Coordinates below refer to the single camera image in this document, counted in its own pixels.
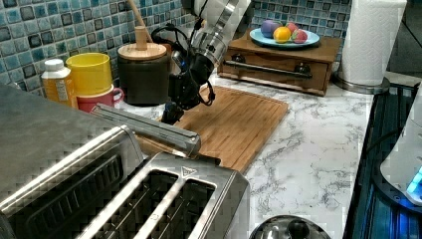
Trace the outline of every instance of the wooden drawer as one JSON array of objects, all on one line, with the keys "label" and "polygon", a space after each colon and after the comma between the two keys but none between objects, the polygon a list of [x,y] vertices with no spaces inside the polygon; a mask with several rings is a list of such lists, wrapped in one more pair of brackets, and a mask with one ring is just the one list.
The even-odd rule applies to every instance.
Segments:
[{"label": "wooden drawer", "polygon": [[[244,36],[231,43],[217,73],[223,78],[324,96],[339,43],[339,39],[321,38],[316,48],[280,51],[260,47]],[[241,56],[244,64],[234,66],[239,62],[234,56]],[[305,75],[312,76],[295,73],[301,64],[310,69]]]}]

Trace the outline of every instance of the marble countertop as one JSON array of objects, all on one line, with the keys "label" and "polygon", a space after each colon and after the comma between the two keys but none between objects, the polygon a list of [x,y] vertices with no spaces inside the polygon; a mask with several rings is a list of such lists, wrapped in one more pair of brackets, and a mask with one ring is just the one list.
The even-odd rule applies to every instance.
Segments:
[{"label": "marble countertop", "polygon": [[[210,82],[289,104],[245,173],[251,185],[250,232],[270,217],[291,214],[316,223],[333,239],[342,238],[373,96],[332,84],[322,98],[215,74]],[[151,119],[163,111],[163,106],[116,107]]]}]

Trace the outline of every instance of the orange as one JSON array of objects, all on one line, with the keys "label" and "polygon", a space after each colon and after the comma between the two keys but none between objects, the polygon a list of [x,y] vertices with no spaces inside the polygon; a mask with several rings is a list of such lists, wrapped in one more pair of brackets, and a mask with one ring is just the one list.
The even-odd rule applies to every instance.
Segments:
[{"label": "orange", "polygon": [[287,27],[279,27],[274,31],[273,38],[277,43],[286,43],[289,41],[292,33]]}]

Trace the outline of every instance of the yellow cup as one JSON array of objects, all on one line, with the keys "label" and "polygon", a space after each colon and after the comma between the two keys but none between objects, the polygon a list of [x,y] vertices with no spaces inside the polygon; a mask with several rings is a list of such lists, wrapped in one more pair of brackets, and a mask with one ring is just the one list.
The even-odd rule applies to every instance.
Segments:
[{"label": "yellow cup", "polygon": [[105,93],[111,86],[109,56],[102,53],[82,53],[70,57],[66,64],[71,69],[77,96]]}]

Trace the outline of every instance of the cutting board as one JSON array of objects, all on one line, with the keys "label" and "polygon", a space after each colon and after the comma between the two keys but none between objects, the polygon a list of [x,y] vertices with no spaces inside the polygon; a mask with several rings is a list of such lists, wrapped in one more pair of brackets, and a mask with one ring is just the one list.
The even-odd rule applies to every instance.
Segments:
[{"label": "cutting board", "polygon": [[200,135],[201,154],[218,157],[220,165],[245,172],[285,116],[288,104],[222,87],[214,87],[214,92],[211,107],[201,104],[185,112],[175,125]]}]

